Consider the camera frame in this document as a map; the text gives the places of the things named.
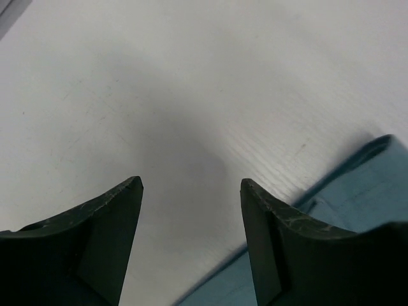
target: blue cloth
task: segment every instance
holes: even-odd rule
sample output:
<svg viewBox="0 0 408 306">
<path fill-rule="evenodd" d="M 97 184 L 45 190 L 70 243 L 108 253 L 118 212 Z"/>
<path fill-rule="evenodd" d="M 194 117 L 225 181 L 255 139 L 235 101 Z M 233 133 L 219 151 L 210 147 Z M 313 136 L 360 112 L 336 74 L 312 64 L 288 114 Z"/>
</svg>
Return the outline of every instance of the blue cloth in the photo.
<svg viewBox="0 0 408 306">
<path fill-rule="evenodd" d="M 408 151 L 391 135 L 366 144 L 309 189 L 294 207 L 361 233 L 408 221 Z M 180 305 L 256 306 L 248 252 L 228 263 Z"/>
<path fill-rule="evenodd" d="M 408 221 L 408 151 L 391 135 L 366 144 L 293 206 L 328 224 L 361 233 Z"/>
<path fill-rule="evenodd" d="M 256 306 L 249 254 L 245 251 L 189 295 L 182 306 Z"/>
</svg>

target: dark green plastic part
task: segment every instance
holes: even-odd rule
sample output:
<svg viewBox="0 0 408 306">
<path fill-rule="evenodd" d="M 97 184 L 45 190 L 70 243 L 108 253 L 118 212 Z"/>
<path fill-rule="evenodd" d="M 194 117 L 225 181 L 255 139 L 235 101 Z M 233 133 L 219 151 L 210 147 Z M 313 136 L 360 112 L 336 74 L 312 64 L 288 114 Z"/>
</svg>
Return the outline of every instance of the dark green plastic part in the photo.
<svg viewBox="0 0 408 306">
<path fill-rule="evenodd" d="M 241 204 L 259 306 L 408 305 L 406 222 L 353 233 L 250 179 L 242 181 Z"/>
<path fill-rule="evenodd" d="M 118 305 L 142 194 L 132 177 L 55 217 L 1 232 L 2 305 Z"/>
</svg>

